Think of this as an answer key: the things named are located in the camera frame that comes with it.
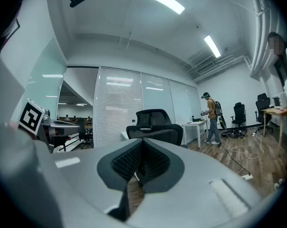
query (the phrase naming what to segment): black office chair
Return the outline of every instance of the black office chair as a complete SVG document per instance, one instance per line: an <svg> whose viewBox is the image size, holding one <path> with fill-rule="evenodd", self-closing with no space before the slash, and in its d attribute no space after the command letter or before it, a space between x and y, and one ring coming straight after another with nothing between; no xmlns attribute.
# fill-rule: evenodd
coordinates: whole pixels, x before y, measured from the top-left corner
<svg viewBox="0 0 287 228"><path fill-rule="evenodd" d="M255 111L257 122L264 124L264 113L262 112L262 110L268 109L269 105L270 105L270 98L267 97L267 95L265 93L258 95L258 101L256 101L256 106L258 108L258 112ZM273 132L273 128L269 127L267 125L270 120L271 120L271 115L266 114L266 128L271 129ZM259 131L261 129L264 129L264 126L258 127L258 129L256 130L256 133L257 133L257 131Z"/></svg>
<svg viewBox="0 0 287 228"><path fill-rule="evenodd" d="M92 148L94 148L94 144L90 142L90 140L93 138L93 135L86 133L85 123L83 122L83 118L78 118L77 124L80 126L79 141L83 139L83 141L79 144L81 146L81 149L83 149L83 145L90 145Z"/></svg>
<svg viewBox="0 0 287 228"><path fill-rule="evenodd" d="M238 102L234 106L234 113L235 113L235 120L232 118L232 123L237 124L240 128L240 126L244 126L242 123L246 122L246 114L245 114L245 105L241 102Z"/></svg>
<svg viewBox="0 0 287 228"><path fill-rule="evenodd" d="M182 127L172 124L163 109L143 110L136 113L136 126L128 126L126 132L129 139L151 138L180 146L182 143Z"/></svg>

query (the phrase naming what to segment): wooden floor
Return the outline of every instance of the wooden floor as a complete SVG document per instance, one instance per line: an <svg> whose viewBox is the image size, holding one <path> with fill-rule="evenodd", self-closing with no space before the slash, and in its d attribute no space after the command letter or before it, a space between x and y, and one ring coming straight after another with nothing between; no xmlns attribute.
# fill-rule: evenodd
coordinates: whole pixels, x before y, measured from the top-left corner
<svg viewBox="0 0 287 228"><path fill-rule="evenodd" d="M246 150L251 154L250 158L257 157L263 152L260 150L260 139L254 138L252 133L257 128L248 128L243 130L247 135L242 139L222 138L221 142L230 155L239 162L242 166L246 165L247 158L242 153L232 152L231 149L235 146L246 146ZM262 138L263 130L258 131L257 137ZM228 168L238 173L242 168L236 164L222 148L217 145L206 144L206 134L201 136L201 148L198 148L197 141L188 144L188 148L193 151L207 154L219 162L226 165ZM263 155L254 160L249 160L246 169L252 174L253 179L249 182L255 187L262 197L266 197L273 192L274 183L280 178L286 177L285 166L287 164L287 137L283 138L282 150L277 154L278 129L274 127L274 133L267 132L267 135L262 138L261 148L265 152ZM236 151L244 152L244 147L238 147ZM246 175L247 172L242 170L238 175ZM133 177L128 184L128 197L131 214L136 210L144 198L143 189L138 186L138 182Z"/></svg>

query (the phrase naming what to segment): jeans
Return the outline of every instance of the jeans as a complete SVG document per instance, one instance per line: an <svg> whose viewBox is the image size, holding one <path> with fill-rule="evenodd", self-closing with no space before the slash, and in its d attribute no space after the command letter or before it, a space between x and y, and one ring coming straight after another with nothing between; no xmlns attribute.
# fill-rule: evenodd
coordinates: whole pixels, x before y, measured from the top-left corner
<svg viewBox="0 0 287 228"><path fill-rule="evenodd" d="M211 138L213 136L213 134L215 135L215 142L219 143L220 142L220 132L218 130L218 118L212 118L210 119L210 130L209 130L209 135L207 138L207 142L211 141Z"/></svg>

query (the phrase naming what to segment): yellow shirt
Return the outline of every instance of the yellow shirt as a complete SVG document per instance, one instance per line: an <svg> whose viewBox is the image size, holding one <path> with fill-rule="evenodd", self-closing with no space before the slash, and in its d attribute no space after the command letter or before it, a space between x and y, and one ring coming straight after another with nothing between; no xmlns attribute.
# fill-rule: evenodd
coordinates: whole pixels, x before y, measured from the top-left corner
<svg viewBox="0 0 287 228"><path fill-rule="evenodd" d="M214 113L215 111L215 104L214 104L214 101L209 99L207 100L207 104L208 104L208 108L211 108L212 109L212 112L209 113L209 118L212 119L212 118L215 118L216 117L216 114Z"/></svg>

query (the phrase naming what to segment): office chair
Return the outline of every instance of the office chair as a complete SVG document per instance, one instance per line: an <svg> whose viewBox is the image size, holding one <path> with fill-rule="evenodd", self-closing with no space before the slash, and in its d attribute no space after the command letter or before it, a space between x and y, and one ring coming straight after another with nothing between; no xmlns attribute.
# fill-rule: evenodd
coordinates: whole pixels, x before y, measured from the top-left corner
<svg viewBox="0 0 287 228"><path fill-rule="evenodd" d="M267 97L267 95L265 93L258 95L258 101L256 101L256 106L258 108L258 112L255 111L257 122L264 124L264 113L262 112L262 110L268 109L269 105L270 105L270 98ZM273 132L273 128L269 127L267 125L270 120L271 120L271 115L267 114L266 115L266 128L271 129ZM264 126L258 127L258 129L256 130L256 133L257 133L257 131L259 131L261 129L264 129Z"/></svg>
<svg viewBox="0 0 287 228"><path fill-rule="evenodd" d="M172 124L163 109L143 110L136 113L136 126L128 126L126 132L129 139L151 138L180 146L182 143L182 127Z"/></svg>
<svg viewBox="0 0 287 228"><path fill-rule="evenodd" d="M246 122L246 114L245 114L245 105L241 102L238 102L234 106L234 113L235 113L235 120L232 118L232 123L237 124L240 128L240 126L244 126L242 123Z"/></svg>
<svg viewBox="0 0 287 228"><path fill-rule="evenodd" d="M83 118L78 118L78 123L80 126L80 132L79 132L79 141L83 139L83 142L81 142L79 145L81 145L81 149L83 149L83 145L90 145L92 148L94 148L94 144L92 144L89 140L93 138L92 134L86 133L85 123L83 122Z"/></svg>

